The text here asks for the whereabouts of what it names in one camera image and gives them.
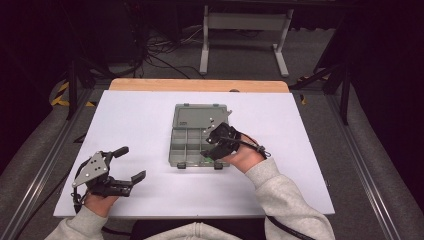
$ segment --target white paper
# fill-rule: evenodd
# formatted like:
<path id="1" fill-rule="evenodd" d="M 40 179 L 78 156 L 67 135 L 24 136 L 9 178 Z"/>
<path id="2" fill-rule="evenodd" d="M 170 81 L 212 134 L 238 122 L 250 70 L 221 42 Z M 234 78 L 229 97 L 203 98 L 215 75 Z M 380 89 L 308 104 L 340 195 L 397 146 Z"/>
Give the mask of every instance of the white paper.
<path id="1" fill-rule="evenodd" d="M 230 125 L 255 138 L 272 154 L 281 173 L 299 187 L 306 202 L 333 214 L 325 182 L 290 93 L 105 91 L 54 216 L 75 215 L 70 193 L 78 167 L 96 151 L 123 146 L 129 153 L 111 162 L 110 176 L 130 180 L 146 170 L 130 197 L 110 216 L 121 218 L 252 217 L 264 212 L 250 180 L 235 167 L 214 170 L 171 167 L 168 161 L 176 104 L 225 104 Z"/>

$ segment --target person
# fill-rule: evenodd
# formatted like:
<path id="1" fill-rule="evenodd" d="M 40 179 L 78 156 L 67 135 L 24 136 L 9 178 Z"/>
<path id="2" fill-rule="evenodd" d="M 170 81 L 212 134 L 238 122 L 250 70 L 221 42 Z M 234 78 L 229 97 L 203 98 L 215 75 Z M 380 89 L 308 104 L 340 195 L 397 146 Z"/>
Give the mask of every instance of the person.
<path id="1" fill-rule="evenodd" d="M 245 142 L 254 141 L 242 135 Z M 254 149 L 240 144 L 238 151 L 222 160 L 234 165 L 255 186 L 255 194 L 264 209 L 267 239 L 335 239 L 328 219 L 310 207 L 295 183 L 281 174 L 272 157 L 264 157 Z M 118 199 L 88 194 L 84 206 L 73 219 L 64 219 L 47 236 L 54 239 L 103 239 L 101 228 L 109 210 Z M 217 228 L 192 223 L 147 238 L 155 239 L 239 239 Z"/>

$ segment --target gray storage box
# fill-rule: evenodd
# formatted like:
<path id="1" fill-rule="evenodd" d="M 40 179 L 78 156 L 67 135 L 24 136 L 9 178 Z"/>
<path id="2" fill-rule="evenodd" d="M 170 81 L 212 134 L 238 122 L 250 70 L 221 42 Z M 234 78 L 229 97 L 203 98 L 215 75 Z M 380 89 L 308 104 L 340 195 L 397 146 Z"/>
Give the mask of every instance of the gray storage box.
<path id="1" fill-rule="evenodd" d="M 221 122 L 228 123 L 226 105 L 221 104 L 177 104 L 172 125 L 169 163 L 172 167 L 214 167 L 222 169 L 229 164 L 204 158 L 200 151 L 214 147 L 206 142 L 209 131 Z"/>

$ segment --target gray sweater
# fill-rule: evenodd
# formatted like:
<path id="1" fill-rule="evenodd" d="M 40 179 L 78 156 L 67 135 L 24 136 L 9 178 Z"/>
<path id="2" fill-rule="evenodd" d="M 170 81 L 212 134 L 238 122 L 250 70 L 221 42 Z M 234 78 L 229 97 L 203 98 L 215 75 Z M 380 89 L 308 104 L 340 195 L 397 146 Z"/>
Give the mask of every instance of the gray sweater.
<path id="1" fill-rule="evenodd" d="M 299 189 L 292 180 L 282 175 L 272 158 L 269 158 L 246 172 L 255 185 L 258 202 L 268 216 L 274 216 L 280 223 L 314 239 L 335 239 L 327 218 L 311 208 L 304 201 Z M 107 218 L 97 216 L 86 207 L 73 219 L 62 220 L 46 238 L 51 239 L 103 239 L 101 228 Z M 265 218 L 267 239 L 298 239 L 281 230 Z M 226 240 L 239 239 L 219 229 L 203 223 L 192 223 L 148 238 Z"/>

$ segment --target hand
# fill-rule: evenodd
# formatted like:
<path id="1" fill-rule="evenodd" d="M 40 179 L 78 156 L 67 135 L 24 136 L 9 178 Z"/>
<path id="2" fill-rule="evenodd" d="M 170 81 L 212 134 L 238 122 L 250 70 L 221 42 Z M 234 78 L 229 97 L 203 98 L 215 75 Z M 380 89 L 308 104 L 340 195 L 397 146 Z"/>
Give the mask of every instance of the hand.
<path id="1" fill-rule="evenodd" d="M 254 139 L 250 139 L 243 134 L 241 135 L 241 140 L 248 143 L 257 144 Z M 262 162 L 265 159 L 260 153 L 256 152 L 254 149 L 249 148 L 244 144 L 240 144 L 240 147 L 235 154 L 228 155 L 222 158 L 222 160 L 234 165 L 242 173 L 246 173 L 253 166 Z"/>
<path id="2" fill-rule="evenodd" d="M 118 198 L 118 196 L 102 197 L 87 193 L 84 205 L 96 215 L 106 218 L 109 215 L 109 210 Z"/>

